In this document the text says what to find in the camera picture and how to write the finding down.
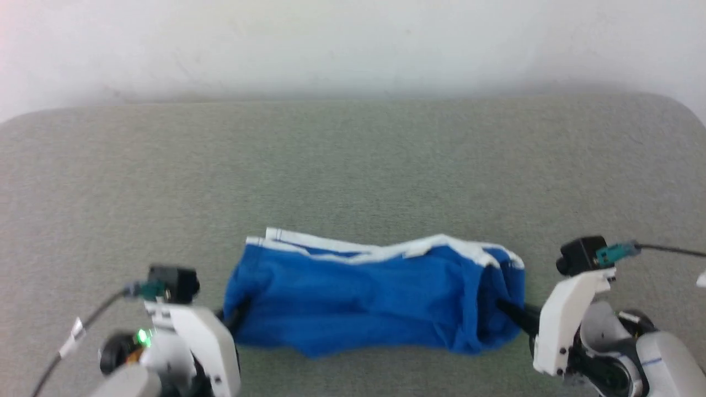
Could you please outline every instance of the gray table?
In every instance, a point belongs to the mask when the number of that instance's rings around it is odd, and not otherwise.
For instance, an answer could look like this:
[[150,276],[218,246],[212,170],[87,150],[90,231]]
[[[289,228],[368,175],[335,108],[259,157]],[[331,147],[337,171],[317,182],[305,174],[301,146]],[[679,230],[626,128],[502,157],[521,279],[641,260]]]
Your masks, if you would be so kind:
[[[706,131],[653,95],[410,102],[247,102],[65,109],[0,126],[0,384],[25,396],[109,291],[152,261],[195,266],[220,305],[248,235],[266,226],[388,244],[443,232],[498,242],[527,264],[527,299],[558,248],[607,239],[706,246]],[[609,299],[644,309],[706,360],[706,263],[644,254]],[[112,309],[46,396],[101,379]],[[482,357],[370,349],[308,361],[242,349],[243,396],[593,396],[532,370],[526,338]]]

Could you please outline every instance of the garment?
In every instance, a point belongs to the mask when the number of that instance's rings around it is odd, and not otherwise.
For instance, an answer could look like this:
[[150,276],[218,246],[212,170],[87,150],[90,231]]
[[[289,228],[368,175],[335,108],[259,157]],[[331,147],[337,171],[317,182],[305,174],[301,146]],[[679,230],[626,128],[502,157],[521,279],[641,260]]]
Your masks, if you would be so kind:
[[248,237],[223,309],[249,302],[237,343],[309,357],[380,345],[477,354],[519,332],[497,299],[525,300],[524,263],[497,244],[436,235],[378,247],[268,228]]

